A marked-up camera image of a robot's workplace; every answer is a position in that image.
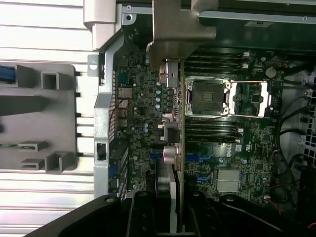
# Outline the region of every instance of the blue connector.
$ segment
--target blue connector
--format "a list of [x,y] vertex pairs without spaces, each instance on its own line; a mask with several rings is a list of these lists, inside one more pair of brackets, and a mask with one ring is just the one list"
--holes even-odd
[[198,174],[196,174],[196,176],[197,176],[197,182],[198,183],[202,183],[202,182],[206,182],[206,181],[208,181],[208,180],[210,180],[211,179],[211,175],[208,175],[208,176],[199,176]]
[[0,82],[15,83],[15,68],[0,66]]

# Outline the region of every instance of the motherboard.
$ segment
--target motherboard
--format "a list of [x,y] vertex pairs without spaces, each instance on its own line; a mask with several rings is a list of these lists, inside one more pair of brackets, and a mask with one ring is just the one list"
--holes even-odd
[[[261,50],[200,48],[185,60],[185,180],[190,190],[215,200],[233,193],[264,203],[282,98],[283,76],[275,68],[283,65],[281,56]],[[117,79],[117,131],[129,140],[128,189],[144,189],[168,145],[162,127],[179,116],[182,92],[161,83],[141,50],[120,61]]]

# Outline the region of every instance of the white label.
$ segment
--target white label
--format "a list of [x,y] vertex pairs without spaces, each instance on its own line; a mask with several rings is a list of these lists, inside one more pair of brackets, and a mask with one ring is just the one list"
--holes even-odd
[[232,144],[230,143],[228,146],[227,146],[227,154],[226,154],[226,157],[231,157],[232,156]]
[[235,151],[236,151],[236,152],[241,152],[241,148],[242,148],[241,145],[236,145]]
[[247,144],[247,145],[246,145],[246,151],[248,151],[248,152],[249,152],[249,151],[250,151],[250,149],[251,149],[251,144]]
[[245,26],[247,27],[259,27],[259,28],[266,28],[272,25],[273,22],[263,22],[263,21],[249,21]]

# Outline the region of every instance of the silver metal frame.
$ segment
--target silver metal frame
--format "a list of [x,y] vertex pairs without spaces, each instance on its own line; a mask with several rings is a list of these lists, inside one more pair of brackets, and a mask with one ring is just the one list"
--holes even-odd
[[[148,14],[153,13],[150,7],[123,7],[123,14]],[[298,23],[298,24],[316,24],[316,17],[307,16],[286,16],[286,15],[266,15],[266,14],[251,14],[237,12],[222,12],[222,11],[205,11],[199,17],[202,18],[217,18],[217,19],[232,19],[232,20],[247,20],[258,22],[283,22],[283,23]]]
[[[99,86],[99,94],[94,109],[94,197],[108,194],[109,192],[109,115],[113,94],[113,64],[114,54],[123,46],[124,36],[121,35],[105,51],[105,83]],[[97,144],[106,144],[106,159],[98,160]]]

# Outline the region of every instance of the microchip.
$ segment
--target microchip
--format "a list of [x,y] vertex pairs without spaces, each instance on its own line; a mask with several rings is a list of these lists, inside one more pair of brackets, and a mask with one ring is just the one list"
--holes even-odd
[[265,142],[270,141],[270,135],[269,134],[263,134],[262,140],[264,140]]
[[224,89],[221,80],[195,81],[192,88],[193,114],[219,114],[223,110]]
[[261,95],[252,95],[251,102],[252,103],[259,103],[260,102],[260,98],[261,98]]
[[127,127],[127,120],[126,119],[118,120],[118,126],[119,127]]
[[263,164],[257,164],[256,169],[258,170],[263,170]]

